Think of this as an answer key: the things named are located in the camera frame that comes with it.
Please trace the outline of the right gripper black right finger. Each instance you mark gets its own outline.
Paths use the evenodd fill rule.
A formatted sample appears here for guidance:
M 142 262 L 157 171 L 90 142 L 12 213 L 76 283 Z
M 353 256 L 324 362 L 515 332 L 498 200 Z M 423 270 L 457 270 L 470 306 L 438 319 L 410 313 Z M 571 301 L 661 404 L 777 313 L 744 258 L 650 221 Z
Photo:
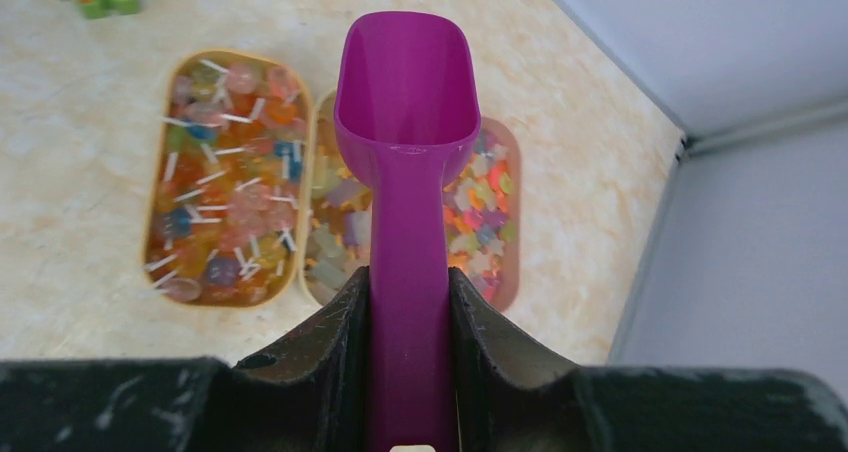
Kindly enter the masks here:
M 590 450 L 573 381 L 579 365 L 498 312 L 457 268 L 449 292 L 462 450 Z

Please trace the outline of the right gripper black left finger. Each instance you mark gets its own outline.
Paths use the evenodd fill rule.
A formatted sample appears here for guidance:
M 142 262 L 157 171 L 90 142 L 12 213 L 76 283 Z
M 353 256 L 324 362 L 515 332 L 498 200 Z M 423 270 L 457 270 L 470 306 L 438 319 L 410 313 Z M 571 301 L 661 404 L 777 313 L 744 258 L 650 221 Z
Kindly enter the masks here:
M 319 311 L 217 373 L 206 450 L 364 450 L 369 292 L 361 267 Z

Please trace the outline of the magenta plastic scoop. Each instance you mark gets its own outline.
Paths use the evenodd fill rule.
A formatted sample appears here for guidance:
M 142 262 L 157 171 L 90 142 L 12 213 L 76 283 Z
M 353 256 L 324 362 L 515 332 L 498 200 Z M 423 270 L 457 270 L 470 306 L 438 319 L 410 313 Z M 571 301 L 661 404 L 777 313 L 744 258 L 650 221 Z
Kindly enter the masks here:
M 350 27 L 334 120 L 372 192 L 367 447 L 459 447 L 443 190 L 481 130 L 468 42 L 451 20 L 373 12 Z

